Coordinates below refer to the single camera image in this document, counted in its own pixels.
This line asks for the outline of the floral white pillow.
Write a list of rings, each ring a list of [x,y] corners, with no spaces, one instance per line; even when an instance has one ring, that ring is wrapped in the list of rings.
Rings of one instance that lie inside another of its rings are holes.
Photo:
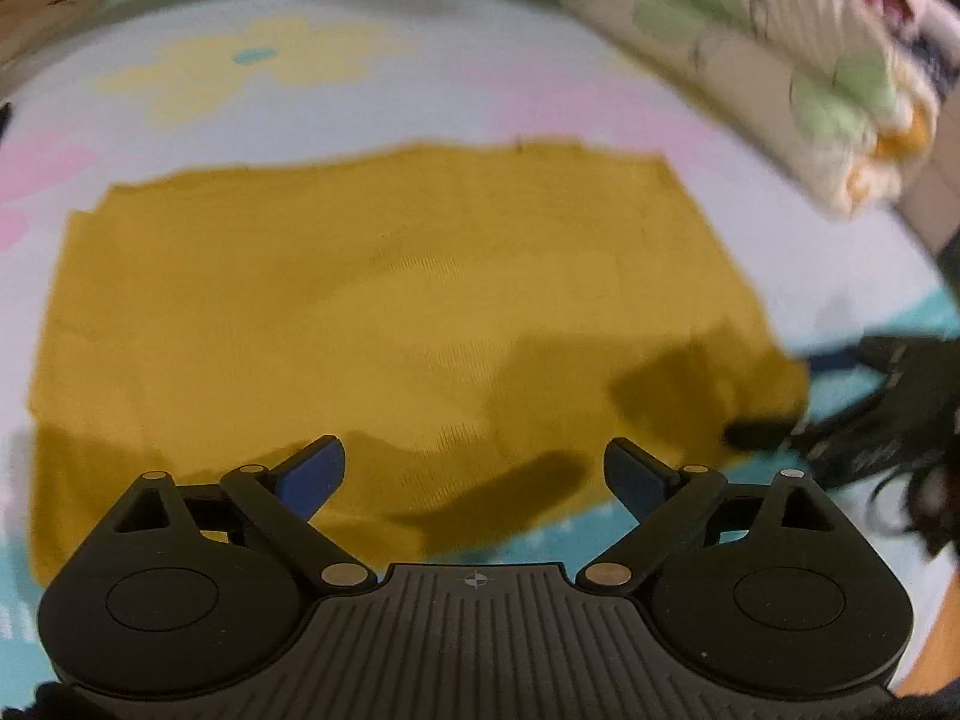
[[[731,117],[833,215],[898,202],[958,80],[958,26],[921,0],[562,0]]]

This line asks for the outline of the mustard yellow knit garment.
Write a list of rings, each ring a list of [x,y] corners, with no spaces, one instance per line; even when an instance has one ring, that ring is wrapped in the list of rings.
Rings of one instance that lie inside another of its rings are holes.
[[[527,142],[181,172],[68,218],[32,376],[31,569],[135,476],[184,483],[332,434],[317,525],[371,566],[601,504],[625,436],[722,466],[804,367],[669,164]]]

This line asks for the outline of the floral bed sheet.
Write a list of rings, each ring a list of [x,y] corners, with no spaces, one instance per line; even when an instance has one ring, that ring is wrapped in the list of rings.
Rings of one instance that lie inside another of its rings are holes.
[[[31,577],[32,376],[68,218],[181,172],[527,142],[669,164],[752,286],[779,348],[957,328],[888,211],[820,215],[690,96],[556,0],[119,0],[37,57],[2,142],[2,697],[49,676]],[[601,504],[443,557],[579,566],[628,517]]]

